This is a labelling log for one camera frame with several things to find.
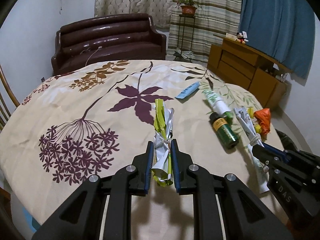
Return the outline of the white paper roll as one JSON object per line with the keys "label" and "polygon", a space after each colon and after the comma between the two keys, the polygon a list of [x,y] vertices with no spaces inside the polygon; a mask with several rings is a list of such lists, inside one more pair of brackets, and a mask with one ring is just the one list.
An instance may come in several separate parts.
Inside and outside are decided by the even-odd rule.
{"label": "white paper roll", "polygon": [[259,186],[259,193],[265,193],[269,191],[267,187],[268,182],[268,168],[262,164],[259,159],[257,159],[253,155],[253,146],[259,145],[263,147],[262,139],[259,133],[255,131],[255,127],[253,125],[252,119],[249,116],[249,113],[245,107],[241,108],[233,108],[233,112],[235,114],[236,119],[238,120],[239,124],[241,125],[242,129],[244,130],[245,135],[249,140],[249,144],[247,145],[248,151],[251,154],[253,166],[256,171],[257,181]]}

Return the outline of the orange plastic bag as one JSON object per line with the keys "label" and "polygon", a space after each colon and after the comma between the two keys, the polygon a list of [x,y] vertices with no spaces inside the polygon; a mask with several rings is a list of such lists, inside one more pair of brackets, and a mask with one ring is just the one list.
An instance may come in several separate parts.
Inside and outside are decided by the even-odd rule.
{"label": "orange plastic bag", "polygon": [[257,119],[258,124],[261,127],[261,135],[267,136],[270,132],[271,126],[271,112],[269,108],[264,108],[254,112],[254,117]]}

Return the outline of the dark green bottle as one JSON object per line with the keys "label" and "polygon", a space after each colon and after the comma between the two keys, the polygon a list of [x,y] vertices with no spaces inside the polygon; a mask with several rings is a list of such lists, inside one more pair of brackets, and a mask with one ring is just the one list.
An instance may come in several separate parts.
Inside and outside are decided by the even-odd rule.
{"label": "dark green bottle", "polygon": [[209,122],[226,149],[230,150],[239,143],[239,137],[232,131],[228,122],[216,112],[210,115]]}

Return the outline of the yellow green wrapper bundle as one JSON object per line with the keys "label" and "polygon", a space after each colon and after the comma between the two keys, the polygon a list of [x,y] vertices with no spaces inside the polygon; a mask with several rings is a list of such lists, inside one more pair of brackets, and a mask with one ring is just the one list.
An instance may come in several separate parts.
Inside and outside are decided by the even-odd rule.
{"label": "yellow green wrapper bundle", "polygon": [[155,119],[153,138],[154,153],[152,176],[161,187],[173,184],[170,144],[173,138],[174,109],[167,108],[163,99],[155,100]]}

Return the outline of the white green printed tube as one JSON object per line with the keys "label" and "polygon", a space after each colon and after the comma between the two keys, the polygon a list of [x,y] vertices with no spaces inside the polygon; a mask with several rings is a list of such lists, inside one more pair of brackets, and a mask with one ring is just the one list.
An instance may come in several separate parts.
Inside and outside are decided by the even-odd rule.
{"label": "white green printed tube", "polygon": [[217,113],[220,117],[223,117],[227,122],[232,123],[233,113],[223,99],[211,89],[205,89],[203,94],[213,112]]}

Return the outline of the blue medicine sachet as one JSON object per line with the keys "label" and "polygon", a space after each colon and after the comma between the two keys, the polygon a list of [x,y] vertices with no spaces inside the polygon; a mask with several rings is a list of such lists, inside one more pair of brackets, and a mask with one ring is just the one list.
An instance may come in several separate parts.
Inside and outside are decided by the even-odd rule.
{"label": "blue medicine sachet", "polygon": [[200,86],[200,82],[197,81],[197,82],[193,83],[192,85],[189,85],[184,90],[182,90],[180,92],[180,94],[175,96],[175,98],[178,100],[186,99],[187,97],[191,96],[191,94],[193,94],[193,92],[197,91],[199,89],[199,86]]}

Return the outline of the yellow snack wrapper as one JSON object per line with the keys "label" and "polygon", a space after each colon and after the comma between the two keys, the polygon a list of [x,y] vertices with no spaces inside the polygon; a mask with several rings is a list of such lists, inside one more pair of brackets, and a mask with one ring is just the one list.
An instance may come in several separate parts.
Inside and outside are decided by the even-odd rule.
{"label": "yellow snack wrapper", "polygon": [[253,124],[253,127],[254,127],[255,132],[258,133],[258,134],[261,134],[262,129],[261,129],[261,126],[259,125],[258,120],[257,120],[256,117],[254,116],[254,109],[253,109],[253,107],[248,107],[247,112],[248,112],[249,117],[250,117],[250,119],[251,119],[251,121],[252,121],[252,124]]}

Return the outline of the floral beige tablecloth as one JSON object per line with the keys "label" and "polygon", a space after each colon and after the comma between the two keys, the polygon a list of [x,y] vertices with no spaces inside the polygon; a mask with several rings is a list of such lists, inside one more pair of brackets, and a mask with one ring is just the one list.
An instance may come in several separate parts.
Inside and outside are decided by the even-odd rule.
{"label": "floral beige tablecloth", "polygon": [[43,223],[90,175],[114,174],[146,149],[155,131],[154,101],[173,108],[173,135],[193,161],[217,175],[236,174],[258,190],[247,138],[227,153],[209,124],[204,94],[177,95],[201,82],[231,108],[261,105],[244,88],[198,64],[119,61],[49,78],[14,111],[1,133],[1,169],[17,198]]}

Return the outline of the wooden TV cabinet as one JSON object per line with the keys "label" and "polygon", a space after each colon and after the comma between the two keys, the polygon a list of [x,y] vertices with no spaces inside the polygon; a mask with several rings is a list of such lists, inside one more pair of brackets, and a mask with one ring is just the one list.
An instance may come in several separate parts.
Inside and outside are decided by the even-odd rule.
{"label": "wooden TV cabinet", "polygon": [[250,46],[224,38],[221,45],[212,44],[207,67],[223,81],[252,93],[264,108],[275,109],[287,91],[281,77],[288,70],[277,70],[276,60]]}

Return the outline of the wooden chair back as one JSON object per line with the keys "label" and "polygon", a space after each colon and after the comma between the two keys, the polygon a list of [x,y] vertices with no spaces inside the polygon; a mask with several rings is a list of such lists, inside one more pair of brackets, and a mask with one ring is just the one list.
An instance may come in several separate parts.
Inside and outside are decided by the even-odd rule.
{"label": "wooden chair back", "polygon": [[16,108],[20,105],[19,101],[17,100],[16,96],[14,95],[10,85],[5,77],[3,72],[3,68],[1,67],[0,70],[0,77],[1,77],[1,131],[9,121],[12,113]]}

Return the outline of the blue curtain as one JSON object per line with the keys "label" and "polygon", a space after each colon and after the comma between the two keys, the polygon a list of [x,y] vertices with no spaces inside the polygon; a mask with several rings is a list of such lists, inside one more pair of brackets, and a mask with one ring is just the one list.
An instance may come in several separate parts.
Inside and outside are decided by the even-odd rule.
{"label": "blue curtain", "polygon": [[315,45],[315,14],[306,0],[242,0],[239,30],[247,44],[298,77],[308,77]]}

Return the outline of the small box on cabinet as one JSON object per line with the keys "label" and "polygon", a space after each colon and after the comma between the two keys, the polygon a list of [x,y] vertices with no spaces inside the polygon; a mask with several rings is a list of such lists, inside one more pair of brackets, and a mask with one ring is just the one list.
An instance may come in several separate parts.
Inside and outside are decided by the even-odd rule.
{"label": "small box on cabinet", "polygon": [[226,38],[233,40],[233,41],[236,41],[238,39],[236,35],[229,34],[229,33],[226,33]]}

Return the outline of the striped cloth on stand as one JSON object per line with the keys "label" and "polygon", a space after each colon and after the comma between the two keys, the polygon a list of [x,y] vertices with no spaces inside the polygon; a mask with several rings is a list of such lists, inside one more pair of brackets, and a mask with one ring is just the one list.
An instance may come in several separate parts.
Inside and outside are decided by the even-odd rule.
{"label": "striped cloth on stand", "polygon": [[183,59],[190,59],[190,60],[195,59],[195,56],[191,50],[180,50],[178,48],[175,50],[174,56],[181,57]]}

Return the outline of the striped curtain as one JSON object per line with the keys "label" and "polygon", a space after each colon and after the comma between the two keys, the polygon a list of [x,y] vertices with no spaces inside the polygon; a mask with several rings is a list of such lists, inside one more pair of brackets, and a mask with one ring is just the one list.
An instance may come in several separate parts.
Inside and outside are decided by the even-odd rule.
{"label": "striped curtain", "polygon": [[[212,44],[221,45],[226,33],[235,34],[240,23],[242,0],[194,0],[201,4],[195,13],[193,52],[196,61],[207,62]],[[168,50],[177,48],[178,22],[181,8],[172,10]]]}

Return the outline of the potted green plant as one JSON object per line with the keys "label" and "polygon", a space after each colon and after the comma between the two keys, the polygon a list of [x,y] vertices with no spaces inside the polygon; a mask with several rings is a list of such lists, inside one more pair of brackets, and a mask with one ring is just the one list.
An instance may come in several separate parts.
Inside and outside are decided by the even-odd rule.
{"label": "potted green plant", "polygon": [[181,8],[184,16],[195,16],[197,9],[201,8],[201,4],[194,0],[177,0],[176,6]]}

